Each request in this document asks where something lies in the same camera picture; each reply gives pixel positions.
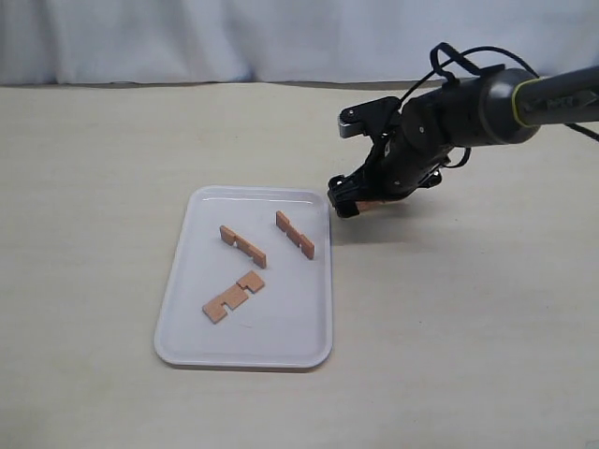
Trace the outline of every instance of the table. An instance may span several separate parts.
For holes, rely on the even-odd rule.
[[[370,149],[339,139],[337,113],[387,94],[0,89],[0,447],[596,447],[599,146],[563,126],[333,217],[319,369],[180,370],[154,354],[188,197],[324,193]]]

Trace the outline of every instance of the white backdrop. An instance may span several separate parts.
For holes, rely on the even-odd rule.
[[[552,74],[598,30],[597,0],[0,0],[0,82],[415,80],[442,40]]]

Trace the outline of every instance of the white tray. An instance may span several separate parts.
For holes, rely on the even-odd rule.
[[[281,210],[315,245],[309,260],[275,224]],[[225,225],[267,255],[261,269],[220,239]],[[248,271],[265,287],[218,324],[202,306]],[[187,205],[154,335],[175,366],[308,369],[332,348],[329,208],[308,191],[211,186]]]

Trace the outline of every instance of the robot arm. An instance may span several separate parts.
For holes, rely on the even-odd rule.
[[[442,87],[411,99],[403,108],[403,99],[390,96],[341,112],[342,138],[363,134],[372,139],[373,147],[353,174],[329,181],[329,200],[340,217],[434,187],[442,180],[441,170],[463,166],[473,147],[521,143],[542,124],[569,123],[599,140],[592,131],[571,124],[599,122],[599,66],[541,80],[517,56],[495,50],[525,69],[479,68],[465,58],[467,52],[458,53],[442,43],[431,52],[433,71],[428,76],[445,77]],[[438,62],[439,51],[450,56],[443,65]],[[475,78],[462,81],[443,70],[453,61]],[[450,166],[448,154],[457,147],[465,149],[464,158]]]

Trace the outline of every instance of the yellow stripe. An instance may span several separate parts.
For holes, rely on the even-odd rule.
[[[518,94],[518,91],[520,90],[520,87],[522,87],[524,84],[529,84],[531,82],[537,82],[540,81],[541,79],[536,78],[534,80],[527,80],[527,81],[523,81],[521,82],[519,85],[516,86],[516,88],[514,89],[514,92],[512,93],[512,114],[514,115],[514,119],[516,120],[516,122],[518,122],[518,124],[520,126],[524,126],[525,128],[532,128],[531,125],[526,124],[519,116],[518,114],[518,108],[516,107],[516,95]]]

